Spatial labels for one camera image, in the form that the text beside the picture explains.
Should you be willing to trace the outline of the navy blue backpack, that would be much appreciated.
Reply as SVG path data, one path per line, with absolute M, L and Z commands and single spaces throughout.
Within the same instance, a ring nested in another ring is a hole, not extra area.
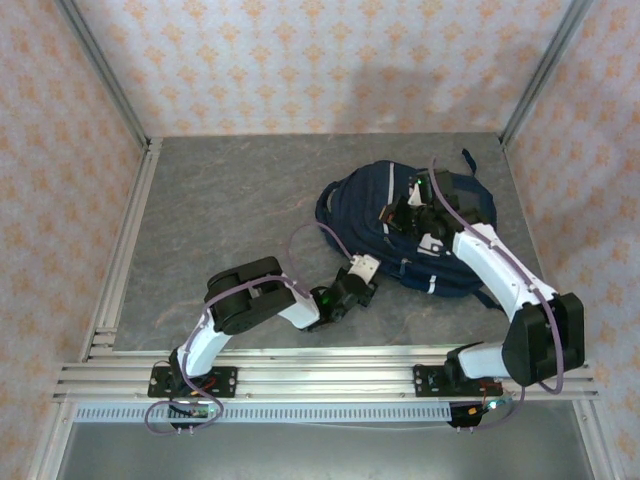
M 445 298 L 473 295 L 485 307 L 499 309 L 465 263 L 442 256 L 441 242 L 430 236 L 414 238 L 381 220 L 383 208 L 398 197 L 408 197 L 410 179 L 422 171 L 426 170 L 379 160 L 330 183 L 315 207 L 316 220 L 331 229 L 325 235 L 327 242 L 336 251 L 345 246 L 352 253 L 376 258 L 380 273 L 407 288 Z

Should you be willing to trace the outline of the aluminium frame post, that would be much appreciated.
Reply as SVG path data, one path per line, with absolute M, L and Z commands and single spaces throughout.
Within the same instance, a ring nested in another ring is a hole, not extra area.
M 76 1 L 53 0 L 53 2 L 78 41 L 134 142 L 142 150 L 146 150 L 150 140 Z
M 516 135 L 558 67 L 593 2 L 594 0 L 571 0 L 513 113 L 499 135 L 499 141 L 504 150 L 508 149 L 514 142 Z

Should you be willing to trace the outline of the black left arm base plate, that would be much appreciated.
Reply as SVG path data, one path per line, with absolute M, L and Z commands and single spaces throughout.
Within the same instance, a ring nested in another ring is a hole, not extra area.
M 236 367 L 213 367 L 207 374 L 194 377 L 192 383 L 200 390 L 218 398 L 234 398 L 237 387 Z M 201 397 L 190 387 L 179 373 L 174 373 L 169 365 L 152 368 L 148 384 L 149 398 Z

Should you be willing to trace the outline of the aluminium mounting rail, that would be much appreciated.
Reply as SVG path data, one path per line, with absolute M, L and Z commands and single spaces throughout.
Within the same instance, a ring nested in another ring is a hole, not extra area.
M 382 346 L 232 349 L 216 359 L 238 370 L 234 402 L 416 401 L 413 368 L 440 365 L 447 347 Z M 57 401 L 147 400 L 151 371 L 164 353 L 92 349 L 89 359 L 65 364 L 53 390 Z

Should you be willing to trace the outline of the aluminium table side rail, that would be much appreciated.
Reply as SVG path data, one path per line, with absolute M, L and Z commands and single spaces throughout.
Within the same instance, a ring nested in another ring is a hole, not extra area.
M 106 270 L 97 304 L 85 334 L 79 361 L 89 359 L 93 339 L 99 331 L 116 331 L 126 295 L 129 270 L 155 170 L 161 154 L 163 137 L 153 137 L 143 150 L 130 189 L 119 232 Z

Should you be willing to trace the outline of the grey metal panel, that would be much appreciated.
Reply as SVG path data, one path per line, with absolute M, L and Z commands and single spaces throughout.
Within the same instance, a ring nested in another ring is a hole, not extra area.
M 72 429 L 57 480 L 594 480 L 571 426 L 537 415 L 494 431 L 222 424 L 193 436 Z

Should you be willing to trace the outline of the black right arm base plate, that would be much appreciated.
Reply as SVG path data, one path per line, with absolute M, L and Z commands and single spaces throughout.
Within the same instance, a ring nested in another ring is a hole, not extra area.
M 446 365 L 413 367 L 413 385 L 417 397 L 482 397 L 501 396 L 502 384 L 490 377 L 468 379 Z

